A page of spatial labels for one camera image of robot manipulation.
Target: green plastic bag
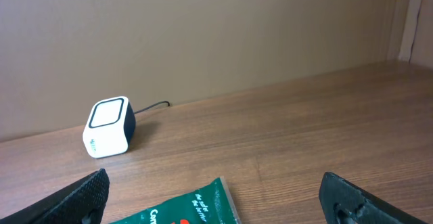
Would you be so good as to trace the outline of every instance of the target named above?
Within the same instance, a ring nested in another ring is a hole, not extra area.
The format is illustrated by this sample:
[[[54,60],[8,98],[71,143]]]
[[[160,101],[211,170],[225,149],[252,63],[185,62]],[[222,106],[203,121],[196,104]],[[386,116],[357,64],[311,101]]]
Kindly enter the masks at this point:
[[[115,224],[241,224],[223,177]]]

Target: wood grain surface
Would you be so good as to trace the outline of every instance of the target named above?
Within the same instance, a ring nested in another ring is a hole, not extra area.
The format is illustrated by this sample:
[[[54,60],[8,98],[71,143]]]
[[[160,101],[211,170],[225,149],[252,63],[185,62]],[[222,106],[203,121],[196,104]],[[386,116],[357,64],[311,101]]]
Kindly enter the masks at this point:
[[[83,127],[6,141],[0,217],[105,168],[103,223],[218,176],[244,223],[324,223],[326,171],[433,222],[432,108],[433,72],[388,62],[141,113],[109,158],[86,153]]]

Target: black cable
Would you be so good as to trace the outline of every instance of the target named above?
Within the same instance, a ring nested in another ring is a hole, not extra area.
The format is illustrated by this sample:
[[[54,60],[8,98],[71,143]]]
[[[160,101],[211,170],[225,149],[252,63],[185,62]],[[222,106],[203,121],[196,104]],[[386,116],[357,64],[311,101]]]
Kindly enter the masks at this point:
[[[412,53],[413,53],[413,46],[415,45],[415,39],[417,38],[417,32],[418,32],[418,24],[419,24],[419,14],[421,13],[421,7],[422,7],[422,1],[419,4],[418,14],[417,14],[417,24],[415,25],[415,34],[413,35],[413,41],[411,45],[411,56],[409,57],[409,63],[412,61]]]
[[[153,108],[154,106],[157,106],[157,105],[163,104],[163,103],[167,103],[167,106],[171,106],[170,102],[168,102],[168,101],[162,101],[162,102],[155,103],[155,104],[153,104],[151,106],[148,106],[148,107],[146,107],[144,109],[138,110],[138,111],[134,112],[134,114],[137,114],[137,113],[140,113],[140,112],[144,112],[145,110],[149,110],[150,108]]]

